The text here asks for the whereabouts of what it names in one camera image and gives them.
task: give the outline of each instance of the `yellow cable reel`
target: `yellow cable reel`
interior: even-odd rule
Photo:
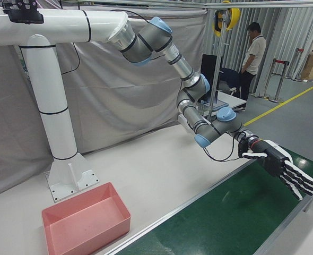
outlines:
[[[226,31],[231,30],[239,21],[240,18],[240,10],[238,8],[229,8],[228,15],[226,18]],[[212,24],[212,28],[214,31],[214,34],[218,37],[220,37],[221,34],[221,28],[222,28],[222,12],[216,11],[215,12],[215,19]]]

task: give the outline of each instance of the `pink plastic tray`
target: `pink plastic tray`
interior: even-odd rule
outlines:
[[[126,234],[131,215],[109,182],[42,211],[50,255],[87,255]]]

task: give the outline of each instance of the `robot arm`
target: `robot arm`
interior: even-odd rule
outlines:
[[[164,55],[167,62],[179,73],[184,84],[177,97],[178,110],[187,119],[195,133],[195,141],[202,148],[209,146],[222,134],[228,133],[239,142],[240,158],[258,159],[265,170],[272,176],[278,177],[298,200],[302,200],[299,190],[313,196],[313,178],[296,167],[291,156],[277,144],[269,140],[261,140],[245,129],[231,108],[220,109],[217,119],[212,123],[198,113],[195,103],[209,91],[210,85],[205,76],[193,71],[174,45],[171,34],[170,27],[160,18],[155,17],[138,35],[129,27],[110,43],[135,65],[147,63],[153,51]]]

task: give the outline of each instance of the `gray floor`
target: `gray floor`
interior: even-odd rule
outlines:
[[[267,93],[275,95],[279,76],[270,80]],[[296,82],[284,79],[280,97],[288,100],[313,86],[313,82]],[[278,104],[250,95],[244,113],[244,123],[272,109]],[[270,114],[248,125],[262,139],[269,139],[313,160],[313,89]]]

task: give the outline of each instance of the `black cable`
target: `black cable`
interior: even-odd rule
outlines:
[[[128,10],[121,10],[121,9],[115,9],[115,10],[110,10],[110,12],[131,12],[137,16],[139,16],[141,19],[143,19],[144,21],[146,21],[147,23],[150,23],[147,19],[145,19],[144,17],[142,17],[140,14],[137,14],[136,12],[132,12],[132,11],[128,11]]]
[[[180,88],[179,88],[178,94],[180,93],[181,88],[182,88],[182,80],[181,80],[181,83],[180,83]]]
[[[164,55],[161,55],[161,56],[159,56],[159,57],[164,57]],[[152,58],[151,60],[155,60],[155,59],[157,59],[157,58],[159,58],[159,57]]]
[[[234,160],[239,159],[239,158],[235,158],[235,159],[229,159],[229,158],[232,156],[233,151],[234,151],[234,139],[235,139],[236,136],[239,135],[240,133],[243,133],[243,131],[242,131],[242,132],[237,132],[237,133],[234,134],[234,136],[233,136],[233,138],[232,138],[232,151],[231,151],[231,153],[229,154],[229,156],[228,156],[227,158],[225,158],[225,159],[215,159],[215,158],[213,158],[213,157],[210,155],[210,153],[207,151],[206,148],[204,148],[204,152],[206,153],[206,155],[207,155],[210,159],[212,159],[212,160],[214,160],[214,161],[217,161],[217,162],[228,162],[228,161],[234,161]]]
[[[73,46],[74,46],[74,49],[75,49],[75,52],[76,52],[76,55],[77,55],[77,59],[79,60],[79,62],[78,62],[78,64],[77,64],[77,67],[76,67],[75,69],[73,69],[73,70],[70,70],[70,71],[67,71],[67,72],[62,73],[61,75],[64,75],[64,74],[66,74],[66,73],[73,72],[73,71],[75,71],[76,69],[78,69],[78,68],[79,68],[79,66],[80,66],[80,62],[81,62],[81,60],[80,60],[79,53],[77,52],[77,49],[76,49],[76,47],[75,47],[75,44],[74,44],[74,43],[73,43]]]

